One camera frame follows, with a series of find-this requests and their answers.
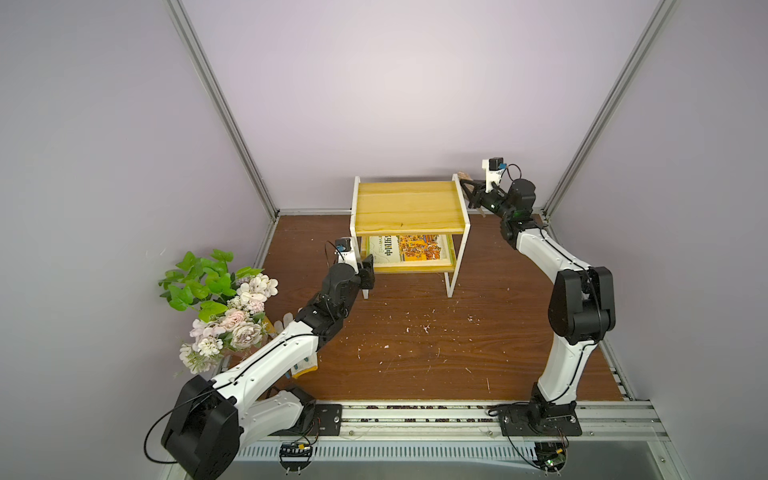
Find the vent grille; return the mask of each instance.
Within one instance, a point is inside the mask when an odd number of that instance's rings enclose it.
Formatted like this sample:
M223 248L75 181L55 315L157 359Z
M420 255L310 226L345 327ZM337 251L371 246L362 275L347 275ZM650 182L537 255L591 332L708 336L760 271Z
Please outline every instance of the vent grille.
M326 461L439 461L522 462L508 442L351 442L325 441L315 447L312 460ZM236 461L276 461L282 442L262 441L240 450ZM514 442L523 456L534 461L533 442Z

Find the wooden floor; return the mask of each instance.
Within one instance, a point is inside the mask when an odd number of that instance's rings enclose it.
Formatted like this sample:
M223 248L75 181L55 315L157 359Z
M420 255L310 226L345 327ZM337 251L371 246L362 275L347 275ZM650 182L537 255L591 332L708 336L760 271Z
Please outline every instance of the wooden floor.
M529 399L552 344L552 283L502 240L498 218L470 221L453 298L441 273L378 275L370 298L358 296L344 328L320 350L318 370L297 382L318 399ZM345 236L348 216L280 218L264 264L280 281L266 303L269 318L295 315L319 290L323 245ZM600 349L578 399L621 400Z

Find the book cover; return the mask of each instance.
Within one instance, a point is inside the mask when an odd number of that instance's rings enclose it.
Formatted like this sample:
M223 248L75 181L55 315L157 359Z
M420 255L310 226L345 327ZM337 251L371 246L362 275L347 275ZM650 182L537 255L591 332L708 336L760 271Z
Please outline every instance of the book cover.
M369 237L368 253L373 254L374 265L443 266L451 264L449 242L446 235L382 235Z

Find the shelf top board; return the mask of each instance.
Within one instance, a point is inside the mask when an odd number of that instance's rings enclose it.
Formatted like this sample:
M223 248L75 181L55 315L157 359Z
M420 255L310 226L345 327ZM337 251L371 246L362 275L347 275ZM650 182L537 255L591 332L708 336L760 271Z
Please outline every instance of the shelf top board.
M464 233L462 202L453 181L361 183L356 234Z

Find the shelf lower board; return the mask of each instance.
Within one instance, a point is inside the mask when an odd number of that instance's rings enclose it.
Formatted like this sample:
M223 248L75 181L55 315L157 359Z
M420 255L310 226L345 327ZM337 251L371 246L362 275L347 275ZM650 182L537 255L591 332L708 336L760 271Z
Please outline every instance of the shelf lower board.
M374 263L373 271L376 273L444 273L454 272L456 270L456 249L453 247L453 236L447 236L448 249L451 254L450 265L419 265L419 262L412 262L413 265L380 265ZM360 255L362 258L368 256L367 249L368 237L362 237L362 245L360 246Z
M443 273L452 272L456 265L432 265L432 266L373 266L373 271L379 273Z

